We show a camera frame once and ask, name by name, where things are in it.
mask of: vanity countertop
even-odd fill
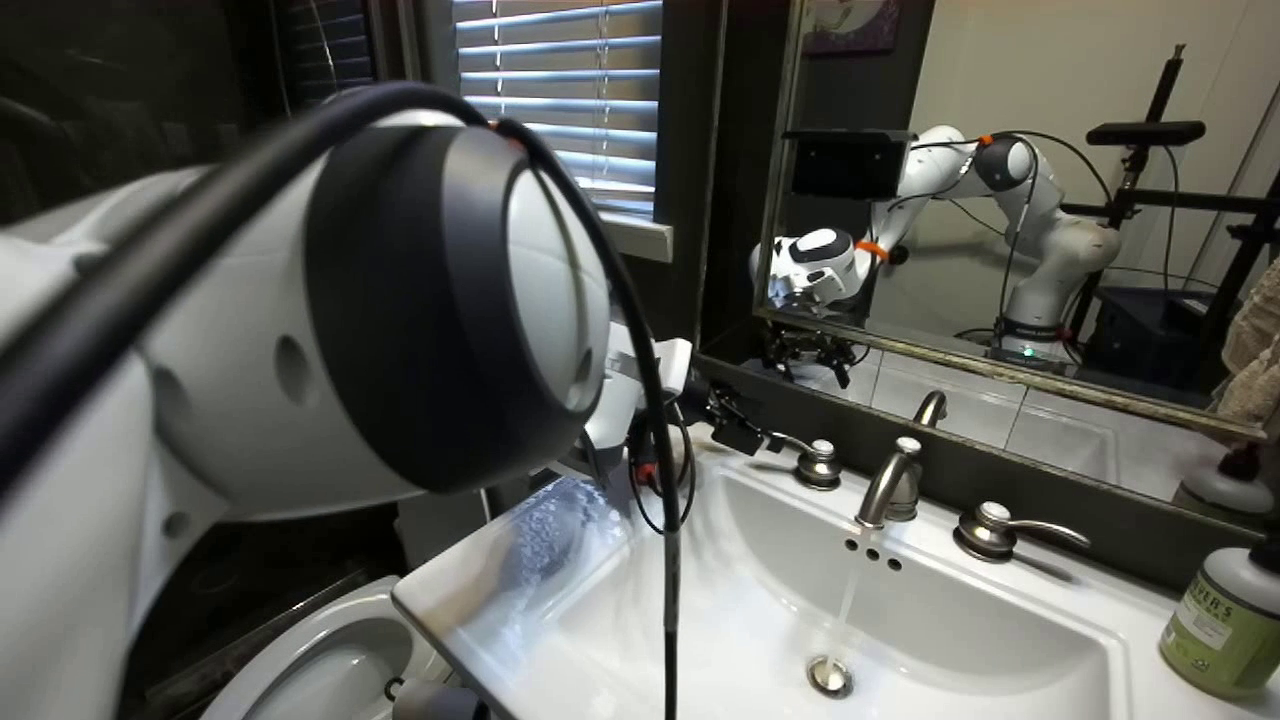
[[[813,523],[842,527],[855,510],[866,480],[843,471],[835,493],[807,493],[787,475],[792,456],[735,456],[703,432],[696,432],[696,456],[703,483],[700,505],[710,506],[696,506],[694,523],[679,533],[679,714],[1026,714],[1029,707],[1012,703],[1018,697],[1029,698],[1029,692],[1084,687],[1076,665],[1062,665],[1032,687],[1029,680],[1009,682],[949,670],[949,660],[934,666],[920,650],[886,650],[877,638],[848,638],[843,624],[831,621],[842,612],[817,612],[805,593],[787,593],[747,558],[747,544],[805,550],[813,534],[739,527],[744,519],[723,519],[719,495],[728,483],[747,483],[756,495],[807,510]],[[629,493],[610,505],[599,493],[586,493],[593,483],[562,483],[566,489],[552,483],[534,495],[534,510],[518,506],[500,514],[404,575],[396,584],[396,604],[511,714],[661,714],[665,541],[634,514]],[[982,565],[953,544],[953,527],[956,510],[920,505],[911,523],[893,523],[886,533],[886,554],[902,554],[902,565],[907,565],[907,570],[920,567],[920,575],[965,575],[965,593],[997,595],[1058,629],[1097,634],[1097,646],[1109,650],[1109,697],[1097,698],[1103,714],[1280,714],[1280,677],[1272,677],[1261,698],[1225,703],[1188,687],[1159,660],[1157,638],[1177,599],[1032,541],[1026,541],[1009,565]],[[821,567],[797,570],[813,570],[821,584],[830,575],[848,575],[848,565],[830,567],[830,558],[813,558]],[[902,581],[877,565],[860,567],[855,584],[860,593],[867,584],[889,586],[881,595],[893,599]],[[949,629],[949,599],[937,604],[934,617],[937,629]],[[855,692],[843,698],[813,692],[805,677],[805,655],[831,645],[851,660]],[[978,645],[968,650],[999,660],[999,646]],[[1050,703],[1053,698],[1045,698],[1045,713],[1036,703],[1036,720],[1071,714],[1067,703]]]

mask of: mirror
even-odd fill
[[[1082,426],[1261,440],[1214,403],[1280,215],[1268,26],[1261,0],[797,5],[754,263],[781,354],[835,337]]]

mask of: wall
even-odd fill
[[[1167,118],[1204,118],[1207,136],[1182,146],[1188,193],[1263,193],[1275,165],[1280,5],[1272,0],[942,0],[924,47],[911,129],[965,133],[1045,129],[1084,143],[1100,118],[1139,118],[1159,67],[1188,42]],[[1115,146],[1084,146],[1115,175]],[[1050,146],[1067,198],[1100,198],[1090,171]],[[1167,186],[1166,152],[1152,152],[1146,186]],[[1159,206],[1126,223],[1114,280],[1159,288]],[[1232,244],[1207,211],[1177,215],[1171,277],[1220,280]],[[911,329],[983,329],[999,306],[1006,248],[949,204],[916,223],[916,255],[877,297],[877,320]]]

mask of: window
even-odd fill
[[[606,215],[658,215],[661,0],[458,0],[459,92],[539,133]]]

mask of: bottle cap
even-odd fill
[[[1280,575],[1280,533],[1272,533],[1268,541],[1252,544],[1248,558],[1263,570]]]

